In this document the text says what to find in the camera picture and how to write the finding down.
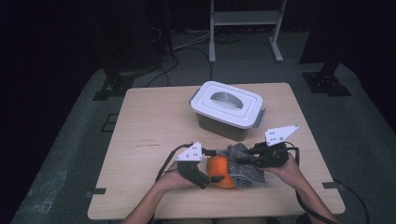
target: person's left hand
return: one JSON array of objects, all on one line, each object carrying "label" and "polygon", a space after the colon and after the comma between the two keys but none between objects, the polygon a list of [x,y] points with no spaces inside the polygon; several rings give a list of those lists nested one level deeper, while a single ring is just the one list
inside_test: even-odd
[{"label": "person's left hand", "polygon": [[161,185],[166,190],[169,189],[183,189],[186,187],[195,186],[190,180],[184,178],[177,171],[177,162],[174,161],[168,168],[166,173],[157,181],[157,184]]}]

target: human hand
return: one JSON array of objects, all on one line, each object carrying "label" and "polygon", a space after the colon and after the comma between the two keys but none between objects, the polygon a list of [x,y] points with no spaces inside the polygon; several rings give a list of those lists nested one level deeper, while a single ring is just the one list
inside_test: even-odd
[{"label": "human hand", "polygon": [[268,167],[263,168],[263,170],[279,176],[283,182],[290,185],[294,189],[306,182],[306,179],[303,173],[301,173],[296,160],[290,153],[288,161],[286,161],[282,167]]},{"label": "human hand", "polygon": [[158,185],[166,190],[169,189],[183,189],[195,186],[190,180],[184,178],[177,171],[177,162],[174,161],[172,165],[165,171],[165,174],[157,181]]}]

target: plastic storage box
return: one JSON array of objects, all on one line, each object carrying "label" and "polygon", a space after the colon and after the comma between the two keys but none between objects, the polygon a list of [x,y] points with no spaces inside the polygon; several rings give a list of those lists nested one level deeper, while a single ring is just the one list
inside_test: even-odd
[{"label": "plastic storage box", "polygon": [[215,81],[206,82],[190,105],[201,128],[238,142],[260,126],[265,112],[260,95]]}]

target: white metal frame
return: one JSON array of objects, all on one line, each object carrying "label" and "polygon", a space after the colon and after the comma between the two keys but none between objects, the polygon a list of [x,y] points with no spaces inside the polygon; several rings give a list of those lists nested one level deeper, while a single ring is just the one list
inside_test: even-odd
[{"label": "white metal frame", "polygon": [[216,61],[215,51],[215,26],[218,25],[261,25],[275,24],[274,36],[269,37],[269,41],[278,63],[283,62],[283,57],[277,46],[280,25],[282,23],[287,0],[282,0],[280,10],[267,11],[225,11],[215,12],[215,0],[210,2],[210,40],[209,40],[209,61]]}]

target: white lid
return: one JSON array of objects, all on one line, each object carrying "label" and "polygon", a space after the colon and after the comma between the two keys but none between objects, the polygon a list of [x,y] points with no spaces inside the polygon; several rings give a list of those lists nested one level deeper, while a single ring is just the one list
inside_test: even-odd
[{"label": "white lid", "polygon": [[262,109],[260,95],[207,81],[192,98],[192,109],[206,117],[247,129],[251,128]]}]

